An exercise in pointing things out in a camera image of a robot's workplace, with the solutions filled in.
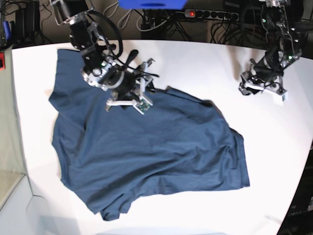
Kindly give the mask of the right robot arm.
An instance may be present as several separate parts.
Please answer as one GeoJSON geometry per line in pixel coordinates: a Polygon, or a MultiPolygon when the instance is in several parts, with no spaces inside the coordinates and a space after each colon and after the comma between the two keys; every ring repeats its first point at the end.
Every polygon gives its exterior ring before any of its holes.
{"type": "Polygon", "coordinates": [[[84,81],[92,87],[112,92],[107,105],[152,105],[152,101],[145,94],[147,88],[153,89],[152,81],[155,75],[147,72],[152,59],[143,62],[137,68],[130,67],[130,63],[138,56],[138,50],[134,49],[129,53],[126,62],[120,61],[123,42],[119,30],[110,19],[94,10],[91,1],[52,0],[50,4],[56,23],[69,25],[70,42],[80,51],[84,61],[81,70],[84,81]],[[117,54],[114,53],[114,45],[109,43],[92,16],[97,16],[108,23],[116,33],[117,54]]]}

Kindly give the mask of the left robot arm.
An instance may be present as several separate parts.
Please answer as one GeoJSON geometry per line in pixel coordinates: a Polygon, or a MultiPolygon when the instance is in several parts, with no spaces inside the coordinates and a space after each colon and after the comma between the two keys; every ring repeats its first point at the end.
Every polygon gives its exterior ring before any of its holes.
{"type": "Polygon", "coordinates": [[[302,55],[291,1],[251,1],[240,14],[242,32],[245,30],[244,21],[248,10],[260,11],[260,23],[265,30],[267,50],[258,62],[250,60],[249,69],[241,74],[239,91],[243,95],[266,92],[283,97],[287,94],[283,86],[284,70],[302,55]]]}

